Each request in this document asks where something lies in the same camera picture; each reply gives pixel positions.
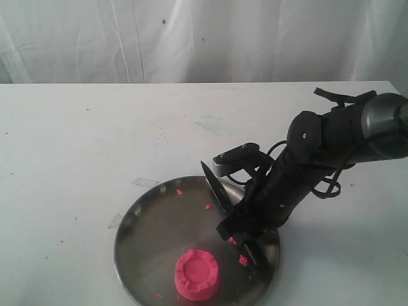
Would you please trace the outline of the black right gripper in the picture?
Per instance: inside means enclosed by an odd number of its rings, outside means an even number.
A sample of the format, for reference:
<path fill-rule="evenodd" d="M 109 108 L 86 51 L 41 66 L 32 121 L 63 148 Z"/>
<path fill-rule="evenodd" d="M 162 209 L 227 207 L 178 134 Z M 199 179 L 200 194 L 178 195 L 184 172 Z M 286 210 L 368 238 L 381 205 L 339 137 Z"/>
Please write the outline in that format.
<path fill-rule="evenodd" d="M 237 164 L 250 171 L 251 182 L 243 200 L 216 230 L 222 239 L 237 237 L 238 243 L 255 241 L 266 230 L 280 228 L 295 207 L 338 168 L 338 150 L 287 146 L 276 159 L 258 151 L 241 157 Z"/>

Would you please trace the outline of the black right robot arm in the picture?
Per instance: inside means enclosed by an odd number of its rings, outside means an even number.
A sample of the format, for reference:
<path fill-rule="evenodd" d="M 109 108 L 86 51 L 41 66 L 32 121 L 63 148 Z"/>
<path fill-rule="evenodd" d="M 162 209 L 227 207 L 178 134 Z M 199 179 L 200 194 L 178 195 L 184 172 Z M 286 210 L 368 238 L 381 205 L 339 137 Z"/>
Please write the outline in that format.
<path fill-rule="evenodd" d="M 375 91 L 346 96 L 316 89 L 335 103 L 322 115 L 299 113 L 280 143 L 278 157 L 245 143 L 216 156 L 214 171 L 227 177 L 240 170 L 250 178 L 244 198 L 228 209 L 218 225 L 220 236 L 241 241 L 280 228 L 308 195 L 340 194 L 338 178 L 358 163 L 407 157 L 407 99 Z"/>

